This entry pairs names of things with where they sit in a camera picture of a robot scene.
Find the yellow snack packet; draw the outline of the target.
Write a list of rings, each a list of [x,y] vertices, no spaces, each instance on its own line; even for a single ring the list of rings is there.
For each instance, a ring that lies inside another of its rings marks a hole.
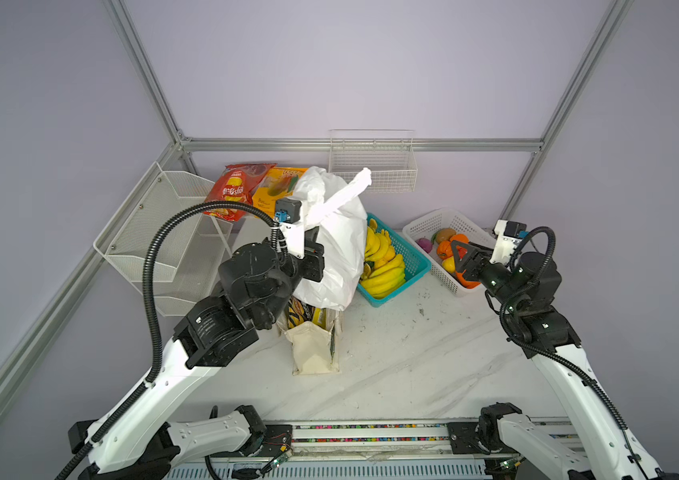
[[[313,307],[311,322],[319,328],[326,329],[326,311],[322,308]]]

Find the white plastic bag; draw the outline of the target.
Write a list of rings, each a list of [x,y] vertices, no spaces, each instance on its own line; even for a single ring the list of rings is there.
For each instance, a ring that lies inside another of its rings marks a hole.
[[[317,228],[316,242],[324,248],[322,279],[303,279],[294,296],[312,306],[343,311],[349,307],[365,262],[367,212],[361,193],[371,186],[371,170],[365,168],[353,180],[320,167],[308,168],[297,181],[291,197],[301,203],[295,226],[282,232],[288,251],[306,253],[307,231]]]

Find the black yellow chips bag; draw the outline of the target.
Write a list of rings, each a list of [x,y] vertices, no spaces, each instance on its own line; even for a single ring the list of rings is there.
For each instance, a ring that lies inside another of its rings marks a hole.
[[[297,328],[299,325],[312,322],[312,312],[309,306],[296,298],[290,298],[287,306],[287,328]]]

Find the beige canvas tote bag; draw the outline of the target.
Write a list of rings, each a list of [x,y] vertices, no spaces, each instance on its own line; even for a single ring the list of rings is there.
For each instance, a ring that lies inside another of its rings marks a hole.
[[[326,311],[326,329],[305,322],[297,328],[287,328],[287,306],[276,322],[280,335],[291,345],[293,374],[315,376],[337,374],[338,340],[343,331],[343,312],[322,308]]]

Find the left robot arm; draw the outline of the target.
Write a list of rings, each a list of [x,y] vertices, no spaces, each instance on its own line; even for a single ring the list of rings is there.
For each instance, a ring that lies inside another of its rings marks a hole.
[[[153,279],[159,250],[182,222],[223,208],[253,215],[270,234],[238,248],[219,265],[211,294],[191,308],[175,325],[171,340],[163,343]],[[319,229],[304,228],[302,210],[292,198],[277,201],[273,214],[245,203],[211,201],[178,212],[159,228],[142,270],[151,366],[111,412],[70,428],[72,457],[59,478],[69,478],[87,461],[83,479],[161,479],[190,460],[221,454],[247,457],[261,450],[267,427],[251,405],[197,422],[172,423],[169,418],[201,384],[255,344],[259,331],[285,314],[301,281],[321,282]]]

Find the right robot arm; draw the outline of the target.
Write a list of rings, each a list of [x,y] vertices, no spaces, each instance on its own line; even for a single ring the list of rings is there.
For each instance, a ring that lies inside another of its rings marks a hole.
[[[475,431],[453,440],[483,454],[517,452],[549,479],[675,479],[635,438],[591,369],[581,338],[553,306],[561,274],[553,261],[555,232],[497,223],[495,246],[451,240],[457,276],[485,288],[507,341],[553,388],[583,452],[539,430],[515,404],[481,409]]]

